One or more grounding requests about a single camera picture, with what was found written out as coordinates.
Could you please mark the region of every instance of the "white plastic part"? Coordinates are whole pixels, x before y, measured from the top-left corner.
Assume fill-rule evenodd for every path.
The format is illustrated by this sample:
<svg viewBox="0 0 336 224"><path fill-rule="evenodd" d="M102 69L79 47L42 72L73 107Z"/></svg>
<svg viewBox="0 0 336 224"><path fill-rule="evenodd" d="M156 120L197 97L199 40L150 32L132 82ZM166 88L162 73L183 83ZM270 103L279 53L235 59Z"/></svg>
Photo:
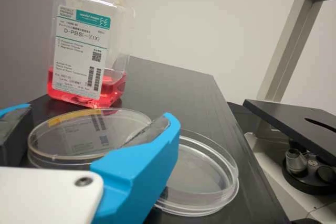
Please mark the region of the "white plastic part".
<svg viewBox="0 0 336 224"><path fill-rule="evenodd" d="M93 172L0 167L0 223L91 223L102 192Z"/></svg>

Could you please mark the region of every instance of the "green label logo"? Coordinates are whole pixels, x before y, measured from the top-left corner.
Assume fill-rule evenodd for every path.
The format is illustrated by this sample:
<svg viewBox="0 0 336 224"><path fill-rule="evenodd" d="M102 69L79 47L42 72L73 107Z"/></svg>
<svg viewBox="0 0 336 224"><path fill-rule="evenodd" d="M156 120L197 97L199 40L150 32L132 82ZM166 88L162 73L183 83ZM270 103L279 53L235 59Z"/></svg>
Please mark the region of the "green label logo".
<svg viewBox="0 0 336 224"><path fill-rule="evenodd" d="M110 29L111 26L111 19L109 17L84 12L83 10L76 10L76 20L105 29Z"/></svg>

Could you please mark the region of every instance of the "gray wall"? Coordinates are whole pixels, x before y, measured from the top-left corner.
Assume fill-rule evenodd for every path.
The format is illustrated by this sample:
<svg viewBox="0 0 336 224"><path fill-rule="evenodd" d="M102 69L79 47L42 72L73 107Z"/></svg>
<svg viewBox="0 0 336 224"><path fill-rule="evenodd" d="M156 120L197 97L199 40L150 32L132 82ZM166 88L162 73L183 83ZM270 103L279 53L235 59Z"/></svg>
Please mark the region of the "gray wall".
<svg viewBox="0 0 336 224"><path fill-rule="evenodd" d="M132 54L212 74L227 101L255 99L293 0L129 0ZM325 2L283 98L336 115L336 1Z"/></svg>
<svg viewBox="0 0 336 224"><path fill-rule="evenodd" d="M0 0L0 108L46 93L52 0Z"/></svg>

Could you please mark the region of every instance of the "petri dish lid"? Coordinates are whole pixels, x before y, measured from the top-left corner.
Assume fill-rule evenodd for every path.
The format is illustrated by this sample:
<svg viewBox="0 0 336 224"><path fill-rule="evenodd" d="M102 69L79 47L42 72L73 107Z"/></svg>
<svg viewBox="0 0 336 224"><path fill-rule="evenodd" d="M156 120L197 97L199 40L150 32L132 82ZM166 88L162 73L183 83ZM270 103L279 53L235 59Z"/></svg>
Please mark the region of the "petri dish lid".
<svg viewBox="0 0 336 224"><path fill-rule="evenodd" d="M208 137L181 130L178 160L157 208L180 216L206 216L238 193L238 167L231 155Z"/></svg>
<svg viewBox="0 0 336 224"><path fill-rule="evenodd" d="M56 116L28 136L28 159L41 168L88 169L92 161L151 123L146 115L127 109L85 109Z"/></svg>

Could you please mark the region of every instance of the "qr code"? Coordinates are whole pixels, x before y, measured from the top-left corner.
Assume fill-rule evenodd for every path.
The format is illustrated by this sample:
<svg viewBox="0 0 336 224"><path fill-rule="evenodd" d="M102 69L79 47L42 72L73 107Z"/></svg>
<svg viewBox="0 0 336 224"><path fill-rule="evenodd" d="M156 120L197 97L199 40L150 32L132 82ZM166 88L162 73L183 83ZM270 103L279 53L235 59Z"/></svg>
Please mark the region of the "qr code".
<svg viewBox="0 0 336 224"><path fill-rule="evenodd" d="M100 62L100 59L101 59L101 52L93 51L92 60Z"/></svg>

